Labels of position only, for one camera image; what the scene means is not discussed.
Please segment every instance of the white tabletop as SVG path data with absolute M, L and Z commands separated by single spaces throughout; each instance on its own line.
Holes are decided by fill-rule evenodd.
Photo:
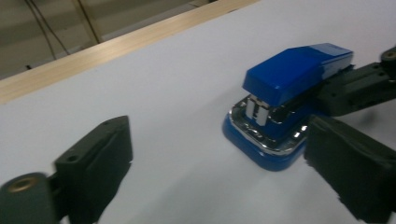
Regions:
M 0 105 L 0 184 L 128 115 L 134 162 L 100 223 L 356 223 L 303 158 L 268 172 L 221 132 L 245 72 L 283 49 L 333 43 L 358 67 L 396 44 L 396 2 L 265 0 Z M 342 118 L 396 148 L 396 102 Z

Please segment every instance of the blue stapler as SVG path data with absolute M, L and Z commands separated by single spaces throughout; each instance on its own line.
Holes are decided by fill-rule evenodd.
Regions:
M 350 67 L 352 51 L 332 44 L 286 49 L 247 71 L 249 96 L 232 107 L 226 137 L 262 168 L 280 171 L 302 154 L 308 118 L 324 80 Z

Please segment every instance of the wire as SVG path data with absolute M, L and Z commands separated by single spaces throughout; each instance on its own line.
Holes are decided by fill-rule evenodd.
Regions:
M 33 16 L 35 17 L 35 21 L 37 22 L 38 26 L 40 27 L 41 33 L 43 33 L 44 37 L 46 38 L 47 44 L 49 45 L 49 50 L 52 55 L 53 60 L 57 60 L 55 57 L 55 52 L 53 50 L 53 47 L 50 43 L 49 37 L 47 36 L 46 31 L 44 30 L 43 25 L 41 24 L 40 20 L 38 19 L 37 15 L 35 14 L 35 11 L 33 10 L 32 6 L 29 4 L 28 0 L 25 0 L 26 5 L 30 8 L 30 11 L 32 12 Z
M 43 16 L 43 14 L 41 13 L 40 8 L 38 8 L 38 6 L 35 4 L 35 2 L 33 0 L 30 0 L 31 4 L 33 5 L 33 7 L 35 8 L 35 10 L 37 11 L 38 15 L 41 17 L 41 20 L 44 22 L 44 24 L 47 26 L 47 28 L 49 29 L 49 31 L 53 34 L 53 36 L 55 37 L 55 39 L 58 41 L 58 43 L 61 45 L 62 49 L 64 50 L 64 52 L 67 55 L 70 55 L 69 51 L 67 51 L 66 47 L 64 46 L 64 43 L 62 43 L 61 39 L 55 34 L 55 32 L 53 32 L 52 28 L 50 27 L 49 23 L 47 22 L 46 18 Z

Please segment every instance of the wooden strip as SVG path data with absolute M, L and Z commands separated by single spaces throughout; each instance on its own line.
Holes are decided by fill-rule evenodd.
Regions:
M 259 0 L 219 0 L 173 18 L 154 23 L 89 49 L 0 80 L 0 104 L 21 97 L 99 64 L 141 49 L 170 35 L 210 21 Z

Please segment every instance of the black cable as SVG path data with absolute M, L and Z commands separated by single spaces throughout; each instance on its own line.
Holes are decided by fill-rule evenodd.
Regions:
M 64 50 L 64 52 L 67 55 L 70 55 L 69 51 L 67 51 L 66 47 L 64 46 L 64 43 L 62 43 L 61 39 L 55 34 L 55 32 L 53 32 L 52 28 L 50 27 L 50 25 L 48 24 L 46 18 L 43 16 L 43 14 L 41 13 L 41 10 L 38 8 L 38 6 L 35 4 L 35 2 L 33 0 L 30 0 L 30 2 L 32 3 L 33 7 L 35 8 L 35 10 L 37 11 L 38 15 L 41 17 L 41 20 L 44 22 L 44 24 L 47 26 L 47 28 L 49 29 L 49 31 L 53 34 L 53 36 L 55 37 L 55 39 L 58 41 L 58 43 L 61 45 L 62 49 Z
M 41 24 L 40 20 L 38 19 L 37 15 L 35 14 L 35 11 L 33 10 L 32 6 L 29 4 L 29 1 L 25 0 L 25 3 L 30 8 L 30 11 L 32 12 L 33 16 L 35 17 L 35 21 L 37 22 L 38 26 L 40 27 L 41 33 L 43 33 L 44 37 L 46 38 L 46 41 L 49 46 L 49 50 L 50 50 L 53 60 L 57 60 L 57 58 L 55 57 L 55 52 L 54 52 L 53 47 L 50 43 L 49 37 L 47 36 L 46 31 L 44 30 L 43 25 Z

